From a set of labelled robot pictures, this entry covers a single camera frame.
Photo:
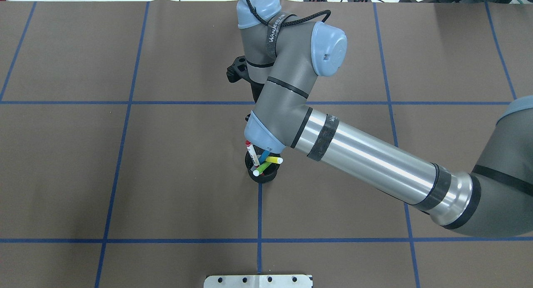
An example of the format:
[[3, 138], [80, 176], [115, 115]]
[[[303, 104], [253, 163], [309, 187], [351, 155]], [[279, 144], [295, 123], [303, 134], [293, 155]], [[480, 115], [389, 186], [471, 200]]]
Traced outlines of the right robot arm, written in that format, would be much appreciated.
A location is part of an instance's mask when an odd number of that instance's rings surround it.
[[306, 105], [319, 76], [344, 62], [348, 39], [280, 0], [239, 0], [238, 28], [251, 82], [262, 87], [245, 138], [273, 153], [286, 147], [323, 161], [468, 236], [532, 231], [532, 96], [511, 102], [470, 173], [406, 151]]

